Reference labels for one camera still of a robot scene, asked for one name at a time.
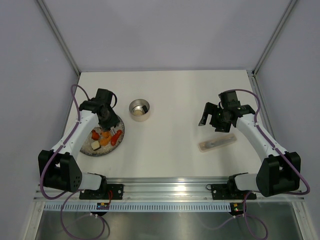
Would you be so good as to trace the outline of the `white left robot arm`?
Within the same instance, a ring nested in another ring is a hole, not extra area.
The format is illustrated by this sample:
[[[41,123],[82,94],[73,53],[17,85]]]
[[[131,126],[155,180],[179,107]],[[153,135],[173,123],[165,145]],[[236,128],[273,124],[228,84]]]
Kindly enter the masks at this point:
[[[71,86],[72,100],[77,117],[72,127],[50,150],[42,150],[38,155],[40,192],[47,200],[55,200],[64,194],[88,192],[97,199],[109,194],[105,176],[83,173],[77,164],[77,157],[90,132],[99,126],[109,131],[120,123],[113,108],[118,98],[107,89],[99,88],[95,97],[78,104]]]

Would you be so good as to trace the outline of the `metal tongs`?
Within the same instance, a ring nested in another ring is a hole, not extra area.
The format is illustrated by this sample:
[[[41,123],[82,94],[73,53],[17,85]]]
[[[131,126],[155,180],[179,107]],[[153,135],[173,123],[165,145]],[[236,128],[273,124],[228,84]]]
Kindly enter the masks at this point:
[[[113,136],[116,134],[116,130],[114,127],[111,127],[110,129],[100,129],[100,135],[104,138],[107,138],[109,136]]]

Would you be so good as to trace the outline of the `black white sushi piece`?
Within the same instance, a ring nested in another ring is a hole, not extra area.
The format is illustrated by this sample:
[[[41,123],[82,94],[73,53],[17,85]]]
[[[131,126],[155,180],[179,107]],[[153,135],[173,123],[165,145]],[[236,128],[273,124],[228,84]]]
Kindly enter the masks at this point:
[[[142,110],[143,110],[144,114],[146,114],[149,111],[147,106],[145,106],[145,105],[142,106]]]

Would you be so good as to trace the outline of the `round steel bowl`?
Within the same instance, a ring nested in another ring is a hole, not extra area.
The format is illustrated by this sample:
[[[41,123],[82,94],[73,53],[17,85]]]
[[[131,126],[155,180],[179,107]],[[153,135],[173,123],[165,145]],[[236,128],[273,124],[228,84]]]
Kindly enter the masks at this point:
[[[150,115],[150,104],[145,99],[135,99],[129,104],[129,113],[136,122],[146,121]]]

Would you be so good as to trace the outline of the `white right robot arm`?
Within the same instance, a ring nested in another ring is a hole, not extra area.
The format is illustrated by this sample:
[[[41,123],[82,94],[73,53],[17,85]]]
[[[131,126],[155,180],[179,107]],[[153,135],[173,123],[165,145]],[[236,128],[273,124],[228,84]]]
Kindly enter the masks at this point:
[[[219,104],[205,104],[199,126],[210,124],[216,132],[229,133],[238,129],[257,153],[261,166],[257,173],[231,175],[225,185],[232,198],[244,192],[259,192],[264,197],[291,194],[298,190],[301,181],[301,158],[289,152],[258,122],[258,111],[250,105],[242,105],[237,90],[227,90],[219,95]]]

